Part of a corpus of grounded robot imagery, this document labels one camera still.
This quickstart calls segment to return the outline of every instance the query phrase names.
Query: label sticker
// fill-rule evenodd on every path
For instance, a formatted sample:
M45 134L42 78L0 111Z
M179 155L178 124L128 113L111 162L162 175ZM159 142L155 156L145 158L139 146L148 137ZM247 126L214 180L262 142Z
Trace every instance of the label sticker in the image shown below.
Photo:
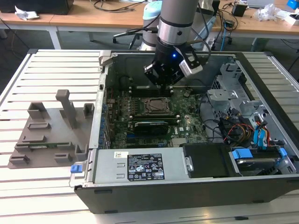
M127 156L129 181L165 180L162 154Z
M127 158L129 152L114 152L114 158Z

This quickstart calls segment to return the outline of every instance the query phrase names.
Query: metal slatted table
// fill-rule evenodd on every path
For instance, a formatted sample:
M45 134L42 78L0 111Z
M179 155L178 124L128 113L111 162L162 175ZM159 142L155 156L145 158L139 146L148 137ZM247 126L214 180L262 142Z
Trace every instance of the metal slatted table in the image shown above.
M94 215L69 187L70 167L8 169L14 150L28 118L31 101L43 101L47 108L61 107L56 101L58 89L68 89L75 107L94 102L98 85L98 50L39 50L28 54L0 97L0 223L296 223L299 220L299 191L293 191L270 203L217 206L194 209L146 211ZM247 54L256 70L267 64L274 74L260 71L277 99L293 102L287 111L297 112L296 91L282 84L285 76L273 58ZM235 217L248 221L235 221Z

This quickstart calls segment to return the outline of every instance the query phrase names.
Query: black device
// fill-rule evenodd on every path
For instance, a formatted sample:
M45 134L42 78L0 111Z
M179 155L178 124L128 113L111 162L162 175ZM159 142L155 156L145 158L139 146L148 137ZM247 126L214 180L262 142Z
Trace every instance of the black device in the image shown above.
M225 26L227 27L227 28L233 28L234 27L234 25L235 25L235 22L234 21L231 21L231 20L225 20Z
M233 9L232 9L232 15L243 17L247 6L248 5L244 5L244 4L237 4L237 3L234 4Z
M0 0L2 13L15 12L15 6L25 11L67 15L74 0Z

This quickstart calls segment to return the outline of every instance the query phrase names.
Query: wooden desk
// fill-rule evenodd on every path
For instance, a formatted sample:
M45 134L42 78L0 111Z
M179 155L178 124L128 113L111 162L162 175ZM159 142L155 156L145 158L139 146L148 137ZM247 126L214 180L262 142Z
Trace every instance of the wooden desk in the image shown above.
M221 0L220 8L233 0ZM275 0L277 7L285 9L287 0ZM107 0L104 3L106 9L116 9L131 3ZM108 13L97 10L89 0L75 0L68 15L40 14L40 19L23 21L15 14L1 14L1 18L9 24L12 29L46 30L49 32L54 48L61 49L59 42L59 31L83 31L88 32L92 41L92 32L125 32L128 28L141 27L142 15L145 4L135 6L135 11L126 13ZM232 32L232 36L254 37L254 38L279 38L299 39L299 26L290 26L285 21L262 21L259 22L251 16L255 9L248 9L243 17L237 17L238 28ZM234 18L224 13L225 19L234 21ZM0 23L0 28L7 28ZM216 23L212 29L211 36L216 36L221 28L220 19L217 16Z
M106 1L105 9L116 9L132 3ZM51 26L134 28L143 25L143 9L146 4L138 4L133 12L109 13L96 9L89 0L75 0L68 15L54 15Z
M233 0L222 0L220 3L219 9L222 9L223 5L229 2L234 2ZM287 0L276 0L275 6L280 9L287 9ZM227 8L225 11L231 13L232 7ZM263 35L263 36L271 36L273 35L287 35L289 38L295 38L295 36L290 37L291 35L299 35L299 26L291 26L286 21L282 21L277 19L277 21L261 21L259 22L253 17L256 9L249 8L245 11L243 17L236 17L238 19L238 27L236 30L232 32L232 35L242 35L248 34L249 37L254 35ZM235 19L227 13L223 13L224 18L228 20L235 21ZM216 23L212 29L212 31L219 31L221 28L221 22L219 16L217 16Z
M14 13L0 13L0 18L6 24L18 24L18 25L50 25L50 20L53 18L54 14L38 14L39 18L34 20L21 20L18 16Z

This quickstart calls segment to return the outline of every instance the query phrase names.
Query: blue latch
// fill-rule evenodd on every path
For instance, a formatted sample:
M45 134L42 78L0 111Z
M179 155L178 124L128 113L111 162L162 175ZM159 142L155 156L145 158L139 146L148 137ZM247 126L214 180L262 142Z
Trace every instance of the blue latch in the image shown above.
M101 131L101 132L100 132L100 138L103 138L103 137L104 137L104 132Z
M288 153L286 152L286 150L284 148L280 148L279 153L281 154L282 157L285 157L288 155Z
M83 166L82 165L71 165L71 173L78 174L82 173Z
M266 135L266 132L262 129L260 138L258 139L258 144L257 144L259 147L262 147L262 149L266 149L266 146L263 145L263 139L264 139L265 135Z
M233 151L234 159L253 158L249 148L237 148Z

